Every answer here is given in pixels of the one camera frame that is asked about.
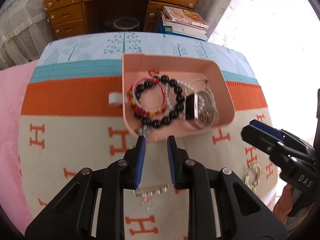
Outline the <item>person's right hand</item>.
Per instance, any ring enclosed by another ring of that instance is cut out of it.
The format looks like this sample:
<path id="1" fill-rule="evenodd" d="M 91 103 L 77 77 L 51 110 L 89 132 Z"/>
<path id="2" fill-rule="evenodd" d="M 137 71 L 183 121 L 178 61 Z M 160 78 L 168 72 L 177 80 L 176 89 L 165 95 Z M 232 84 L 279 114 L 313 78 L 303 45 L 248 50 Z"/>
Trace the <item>person's right hand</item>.
<path id="1" fill-rule="evenodd" d="M 275 204 L 272 213 L 275 217 L 282 223 L 285 224 L 288 219 L 288 214 L 291 212 L 293 207 L 293 200 L 292 200 L 292 186 L 287 184 L 283 188 L 283 192 L 281 197 Z"/>

